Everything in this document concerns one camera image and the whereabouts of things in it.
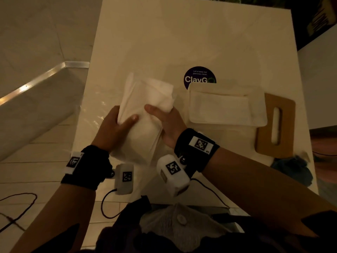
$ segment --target metal strip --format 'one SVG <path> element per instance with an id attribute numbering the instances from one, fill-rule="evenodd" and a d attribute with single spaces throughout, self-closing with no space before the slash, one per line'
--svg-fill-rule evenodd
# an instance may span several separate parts
<path id="1" fill-rule="evenodd" d="M 31 89 L 32 87 L 38 85 L 39 83 L 43 82 L 44 80 L 48 79 L 49 77 L 53 76 L 57 72 L 60 72 L 63 68 L 89 68 L 89 62 L 85 61 L 65 61 L 62 62 L 49 71 L 37 76 L 30 82 L 26 83 L 25 85 L 22 85 L 18 89 L 12 91 L 11 93 L 8 93 L 6 96 L 0 98 L 0 106 L 5 104 L 6 102 L 10 101 L 11 99 L 19 96 L 21 93 L 27 91 L 28 89 Z"/>

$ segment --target person's left thumb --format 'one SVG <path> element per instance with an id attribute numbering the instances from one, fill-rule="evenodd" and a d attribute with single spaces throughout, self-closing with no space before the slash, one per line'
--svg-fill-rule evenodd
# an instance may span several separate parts
<path id="1" fill-rule="evenodd" d="M 134 114 L 134 115 L 131 115 L 128 119 L 125 120 L 124 123 L 122 123 L 120 126 L 119 126 L 119 129 L 122 133 L 128 133 L 129 130 L 132 128 L 132 126 L 134 126 L 137 121 L 139 119 L 139 115 L 137 114 Z"/>

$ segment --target tabletop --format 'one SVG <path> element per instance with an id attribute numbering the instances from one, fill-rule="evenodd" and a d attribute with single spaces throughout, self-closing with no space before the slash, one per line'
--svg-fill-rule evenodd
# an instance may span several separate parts
<path id="1" fill-rule="evenodd" d="M 309 188 L 317 193 L 292 17 L 286 9 L 209 0 L 103 0 L 73 151 L 90 144 L 108 111 L 120 104 L 129 72 L 173 84 L 174 105 L 182 111 L 184 75 L 195 66 L 210 69 L 217 83 L 260 86 L 296 102 L 294 154 L 309 156 L 314 176 Z M 206 134 L 222 147 L 270 166 L 273 158 L 254 150 L 255 133 L 252 127 L 231 127 Z M 195 177 L 236 207 L 200 173 Z M 114 180 L 106 179 L 96 200 L 113 188 Z M 194 181 L 172 198 L 155 168 L 138 166 L 133 193 L 110 194 L 106 200 L 132 202 L 140 195 L 152 203 L 222 206 Z"/>

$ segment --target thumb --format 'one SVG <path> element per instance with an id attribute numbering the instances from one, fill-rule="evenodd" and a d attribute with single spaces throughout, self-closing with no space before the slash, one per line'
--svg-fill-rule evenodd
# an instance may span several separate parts
<path id="1" fill-rule="evenodd" d="M 139 116 L 137 114 L 131 115 L 128 119 L 125 120 L 124 123 L 122 123 L 119 126 L 120 132 L 123 134 L 124 133 L 127 134 L 129 130 L 132 128 L 132 126 L 136 124 L 138 119 L 139 119 Z"/>
<path id="2" fill-rule="evenodd" d="M 166 119 L 166 115 L 167 113 L 163 112 L 162 110 L 160 110 L 158 107 L 146 104 L 144 106 L 144 109 L 146 112 L 148 112 L 149 114 L 157 117 L 161 122 L 163 122 Z"/>

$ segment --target black wristband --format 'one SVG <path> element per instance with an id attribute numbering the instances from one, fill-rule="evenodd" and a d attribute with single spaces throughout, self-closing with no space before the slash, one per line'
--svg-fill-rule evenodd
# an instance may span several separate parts
<path id="1" fill-rule="evenodd" d="M 109 153 L 93 145 L 87 146 L 81 152 L 84 155 L 78 162 L 74 172 L 65 174 L 61 183 L 96 190 L 98 185 L 112 173 Z"/>
<path id="2" fill-rule="evenodd" d="M 188 128 L 180 134 L 174 153 L 177 157 L 185 157 L 189 169 L 202 172 L 219 145 L 207 136 Z"/>

